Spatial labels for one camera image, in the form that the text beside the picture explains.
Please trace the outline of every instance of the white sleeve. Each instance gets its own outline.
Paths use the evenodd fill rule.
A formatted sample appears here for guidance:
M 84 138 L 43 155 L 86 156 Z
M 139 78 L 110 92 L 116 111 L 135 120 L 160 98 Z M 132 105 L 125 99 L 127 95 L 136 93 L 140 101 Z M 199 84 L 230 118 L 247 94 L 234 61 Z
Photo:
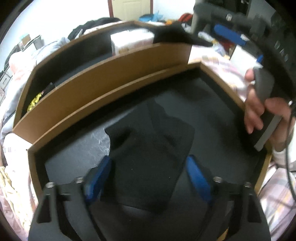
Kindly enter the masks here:
M 289 155 L 288 155 L 288 158 L 289 158 L 289 167 L 291 169 L 291 171 L 294 170 L 294 166 L 296 168 L 296 127 L 294 127 L 294 130 L 293 130 L 293 137 L 292 137 L 292 140 L 289 144 L 289 148 L 288 148 L 288 151 L 289 151 Z M 276 162 L 276 164 L 279 166 L 279 167 L 285 167 L 286 164 L 285 164 L 285 154 L 286 154 L 286 149 L 284 149 L 283 151 L 281 152 L 277 152 L 274 148 L 272 148 L 272 154 L 273 154 L 273 160 Z

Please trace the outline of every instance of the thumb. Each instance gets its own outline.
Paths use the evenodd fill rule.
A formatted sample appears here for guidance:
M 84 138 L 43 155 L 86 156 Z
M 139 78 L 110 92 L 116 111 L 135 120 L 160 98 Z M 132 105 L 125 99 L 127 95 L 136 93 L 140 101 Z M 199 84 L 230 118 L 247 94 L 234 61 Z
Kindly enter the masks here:
M 275 97 L 266 99 L 265 107 L 270 113 L 283 117 L 283 119 L 287 122 L 289 121 L 291 109 L 283 98 Z

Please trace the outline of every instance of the finger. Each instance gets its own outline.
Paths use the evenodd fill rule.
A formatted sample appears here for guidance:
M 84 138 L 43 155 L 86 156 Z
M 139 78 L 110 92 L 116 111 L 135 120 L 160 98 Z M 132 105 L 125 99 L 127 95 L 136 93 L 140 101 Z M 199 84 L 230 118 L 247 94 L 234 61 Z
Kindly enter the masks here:
M 265 106 L 269 112 L 283 117 L 283 119 L 287 122 L 289 121 L 291 109 L 283 98 L 275 97 L 266 99 Z
M 246 108 L 245 115 L 247 115 L 250 123 L 257 129 L 263 128 L 263 121 L 251 108 Z
M 245 124 L 245 127 L 246 127 L 247 132 L 249 134 L 251 134 L 254 131 L 254 126 L 251 123 L 251 121 L 249 120 L 249 118 L 248 118 L 247 115 L 244 116 L 244 124 Z
M 246 74 L 244 75 L 244 78 L 246 81 L 249 81 L 249 82 L 255 80 L 255 75 L 254 75 L 253 69 L 248 69 L 246 71 Z
M 260 99 L 257 97 L 256 91 L 253 85 L 249 85 L 247 99 L 245 102 L 251 109 L 253 109 L 258 116 L 264 113 L 264 105 L 261 103 Z

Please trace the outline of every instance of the cardboard tray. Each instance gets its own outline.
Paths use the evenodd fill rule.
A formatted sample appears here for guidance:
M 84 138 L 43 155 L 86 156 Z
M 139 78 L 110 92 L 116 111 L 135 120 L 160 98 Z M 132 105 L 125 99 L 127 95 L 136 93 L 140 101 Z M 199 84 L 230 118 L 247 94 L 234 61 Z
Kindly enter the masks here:
M 125 22 L 76 39 L 38 64 L 20 96 L 13 132 L 34 143 L 63 118 L 95 98 L 148 74 L 186 64 L 191 46 L 154 44 L 110 57 L 110 34 L 126 29 L 151 27 Z M 50 82 L 66 79 L 27 113 L 33 98 Z

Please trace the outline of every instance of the brown door frame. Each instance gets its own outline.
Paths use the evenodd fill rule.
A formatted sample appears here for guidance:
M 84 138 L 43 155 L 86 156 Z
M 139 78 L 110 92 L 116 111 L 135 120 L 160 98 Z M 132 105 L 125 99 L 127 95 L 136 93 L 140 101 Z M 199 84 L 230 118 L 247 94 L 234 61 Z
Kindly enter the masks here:
M 113 6 L 112 6 L 112 0 L 108 0 L 108 8 L 109 8 L 109 14 L 110 17 L 113 18 L 114 14 L 113 14 Z M 150 0 L 150 13 L 153 13 L 153 0 Z

